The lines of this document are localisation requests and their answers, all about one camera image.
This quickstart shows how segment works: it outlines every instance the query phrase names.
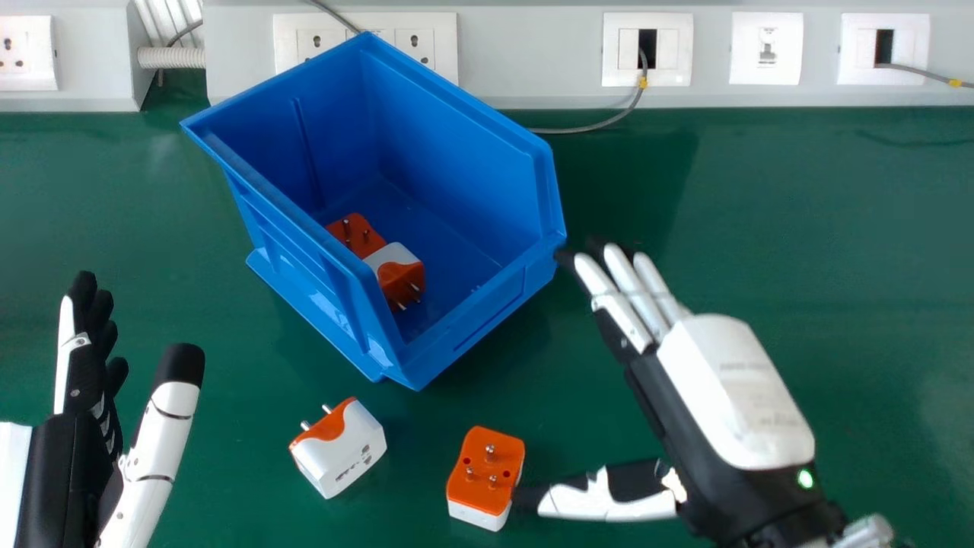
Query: storage bin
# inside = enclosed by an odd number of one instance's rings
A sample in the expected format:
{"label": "storage bin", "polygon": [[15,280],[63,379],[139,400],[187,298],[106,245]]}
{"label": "storage bin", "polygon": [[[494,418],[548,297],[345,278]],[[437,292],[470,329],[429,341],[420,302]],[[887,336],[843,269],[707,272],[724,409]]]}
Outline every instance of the storage bin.
{"label": "storage bin", "polygon": [[[246,262],[369,379],[420,390],[554,275],[551,149],[369,33],[183,122],[223,168]],[[392,312],[325,226],[364,215],[426,268]]]}

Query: white wall plate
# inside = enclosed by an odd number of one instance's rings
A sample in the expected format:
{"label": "white wall plate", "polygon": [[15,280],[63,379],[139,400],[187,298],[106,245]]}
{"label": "white wall plate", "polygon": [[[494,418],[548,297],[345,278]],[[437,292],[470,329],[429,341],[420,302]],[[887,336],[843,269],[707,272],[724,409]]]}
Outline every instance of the white wall plate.
{"label": "white wall plate", "polygon": [[[358,28],[376,33],[409,57],[459,85],[456,13],[351,12],[343,17]],[[274,69],[281,74],[352,36],[351,31],[328,14],[275,14]]]}
{"label": "white wall plate", "polygon": [[802,80],[803,14],[734,12],[730,82],[797,86]]}
{"label": "white wall plate", "polygon": [[922,86],[923,76],[875,68],[877,30],[893,30],[894,63],[925,69],[930,54],[929,14],[843,14],[839,84]]}
{"label": "white wall plate", "polygon": [[639,30],[655,29],[656,68],[650,87],[688,86],[693,75],[693,14],[607,13],[602,19],[602,86],[633,87],[638,67]]}
{"label": "white wall plate", "polygon": [[54,18],[0,17],[0,92],[57,90]]}

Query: green table surface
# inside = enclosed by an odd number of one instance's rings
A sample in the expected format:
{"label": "green table surface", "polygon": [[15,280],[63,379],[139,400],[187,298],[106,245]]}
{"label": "green table surface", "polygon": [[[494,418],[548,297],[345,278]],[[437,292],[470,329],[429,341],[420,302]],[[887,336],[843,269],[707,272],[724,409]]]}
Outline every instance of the green table surface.
{"label": "green table surface", "polygon": [[[245,267],[223,176],[177,125],[204,97],[171,77],[138,114],[0,116],[0,416],[48,414],[57,304],[87,268],[115,295],[130,437],[163,348],[207,354],[155,546],[706,545],[678,522],[449,519],[475,424],[526,442],[526,482],[660,454],[586,300],[559,275],[426,390],[368,382]],[[881,512],[921,547],[970,544],[974,109],[640,111],[550,142],[570,239],[635,242],[692,310],[749,322],[850,515]],[[326,501],[287,445],[348,396],[389,451]]]}

